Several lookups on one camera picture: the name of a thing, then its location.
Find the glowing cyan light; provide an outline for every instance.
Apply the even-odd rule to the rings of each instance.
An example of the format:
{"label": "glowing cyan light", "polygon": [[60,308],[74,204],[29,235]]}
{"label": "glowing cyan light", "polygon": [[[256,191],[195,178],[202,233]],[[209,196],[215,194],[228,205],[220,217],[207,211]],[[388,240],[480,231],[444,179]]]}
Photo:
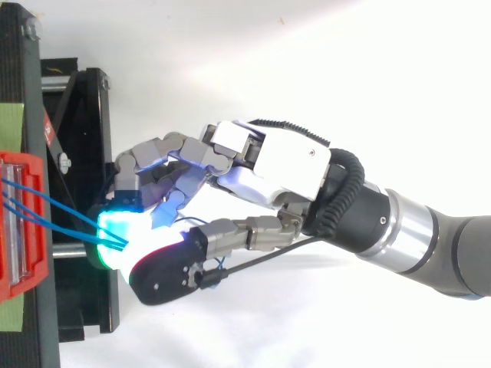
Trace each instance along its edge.
{"label": "glowing cyan light", "polygon": [[[97,246],[101,261],[113,270],[120,270],[126,282],[129,282],[131,270],[142,258],[183,240],[183,236],[171,228],[163,226],[152,229],[150,213],[102,212],[99,214],[98,224],[128,240],[123,251],[109,249],[102,244]],[[101,230],[97,232],[97,236],[113,240]]]}

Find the wire connector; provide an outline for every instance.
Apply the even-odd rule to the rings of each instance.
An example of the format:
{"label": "wire connector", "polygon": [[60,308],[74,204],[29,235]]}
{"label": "wire connector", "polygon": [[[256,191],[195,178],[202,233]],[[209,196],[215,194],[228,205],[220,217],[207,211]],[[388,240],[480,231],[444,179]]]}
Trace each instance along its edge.
{"label": "wire connector", "polygon": [[213,270],[196,273],[196,283],[200,289],[207,289],[220,283],[221,280],[229,276],[226,268],[215,268]]}

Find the silver metal ring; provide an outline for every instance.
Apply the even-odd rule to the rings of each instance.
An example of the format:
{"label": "silver metal ring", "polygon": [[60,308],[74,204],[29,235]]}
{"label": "silver metal ring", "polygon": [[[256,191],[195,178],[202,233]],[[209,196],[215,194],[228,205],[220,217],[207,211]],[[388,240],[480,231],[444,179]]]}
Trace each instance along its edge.
{"label": "silver metal ring", "polygon": [[393,272],[414,267],[426,254],[433,237],[433,219],[424,205],[388,189],[390,218],[387,231],[371,248],[357,256]]}

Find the black cable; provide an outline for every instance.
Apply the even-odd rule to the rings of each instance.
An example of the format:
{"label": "black cable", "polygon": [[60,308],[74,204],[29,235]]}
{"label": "black cable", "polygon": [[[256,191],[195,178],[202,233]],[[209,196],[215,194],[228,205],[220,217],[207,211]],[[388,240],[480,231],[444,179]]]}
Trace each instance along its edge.
{"label": "black cable", "polygon": [[347,175],[332,201],[318,212],[318,234],[323,238],[336,236],[341,218],[353,204],[365,181],[363,166],[353,153],[344,149],[332,148],[331,163],[343,166]]}
{"label": "black cable", "polygon": [[221,280],[223,280],[224,278],[227,278],[230,274],[234,274],[238,271],[245,270],[246,268],[259,265],[262,262],[276,258],[279,255],[283,255],[284,253],[288,253],[289,251],[293,251],[294,249],[300,248],[303,245],[307,245],[307,244],[317,242],[320,240],[322,240],[322,239],[313,237],[313,238],[305,239],[302,241],[297,241],[296,243],[294,243],[293,245],[290,245],[289,247],[280,249],[279,251],[274,251],[268,255],[264,255],[262,257],[253,259],[251,261],[244,262],[241,265],[239,264],[238,266],[232,267],[230,269],[215,268],[215,269],[209,270],[209,271],[198,272],[195,275],[195,280],[196,280],[196,283],[199,285],[199,288],[201,288],[201,289],[210,288],[214,285],[219,284],[219,282]]}
{"label": "black cable", "polygon": [[174,221],[174,224],[176,222],[179,222],[179,221],[184,221],[184,220],[192,220],[192,221],[197,221],[197,222],[201,222],[203,224],[208,224],[208,222],[202,220],[201,218],[197,218],[197,217],[193,217],[193,216],[187,216],[187,217],[181,217],[181,218],[178,218],[176,221]]}
{"label": "black cable", "polygon": [[234,274],[238,271],[245,270],[246,268],[259,265],[262,262],[269,261],[270,259],[273,259],[273,258],[276,258],[280,255],[283,255],[284,253],[288,253],[289,251],[293,251],[293,250],[300,248],[304,245],[311,244],[313,242],[318,242],[320,240],[322,240],[322,239],[320,239],[320,238],[308,238],[305,240],[297,241],[296,243],[290,245],[289,247],[285,247],[283,249],[280,249],[279,251],[273,251],[273,252],[269,253],[268,255],[263,255],[262,257],[255,258],[255,259],[252,259],[251,261],[247,261],[247,262],[244,262],[242,264],[239,264],[238,266],[229,268],[227,270],[228,274]]}
{"label": "black cable", "polygon": [[331,142],[329,142],[328,140],[325,140],[324,138],[321,138],[320,136],[313,134],[312,132],[308,131],[305,128],[302,128],[301,126],[289,123],[288,121],[273,121],[273,120],[257,119],[257,120],[249,121],[249,124],[256,125],[258,127],[264,126],[268,128],[293,130],[294,132],[300,133],[302,136],[306,136],[307,138],[310,138],[311,140],[320,143],[322,146],[329,147],[329,145],[331,144]]}
{"label": "black cable", "polygon": [[114,177],[116,177],[117,171],[114,170],[107,178],[104,184],[101,186],[101,189],[99,190],[99,193],[97,194],[96,202],[98,201],[99,203],[103,203],[104,199],[106,198],[107,191],[110,188],[110,185],[114,181]]}

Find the screw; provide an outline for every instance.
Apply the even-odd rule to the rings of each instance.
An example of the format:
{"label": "screw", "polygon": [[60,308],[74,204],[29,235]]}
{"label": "screw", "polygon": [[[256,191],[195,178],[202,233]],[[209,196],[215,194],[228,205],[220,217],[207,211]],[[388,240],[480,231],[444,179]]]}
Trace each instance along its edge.
{"label": "screw", "polygon": [[43,27],[36,17],[28,18],[24,25],[25,35],[33,41],[39,41],[43,34]]}
{"label": "screw", "polygon": [[68,159],[65,152],[60,153],[60,156],[58,157],[58,167],[63,175],[68,173],[68,169],[71,168],[71,160]]}
{"label": "screw", "polygon": [[110,78],[107,75],[103,75],[101,78],[102,88],[104,90],[110,90]]}

